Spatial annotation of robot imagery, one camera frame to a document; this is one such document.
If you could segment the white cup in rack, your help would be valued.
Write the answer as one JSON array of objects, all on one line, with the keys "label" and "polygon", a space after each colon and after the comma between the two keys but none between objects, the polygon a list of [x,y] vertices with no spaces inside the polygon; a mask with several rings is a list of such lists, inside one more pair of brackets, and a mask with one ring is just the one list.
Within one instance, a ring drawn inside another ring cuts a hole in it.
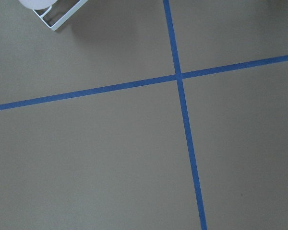
[{"label": "white cup in rack", "polygon": [[42,10],[55,4],[57,0],[19,0],[26,8],[31,10]]}]

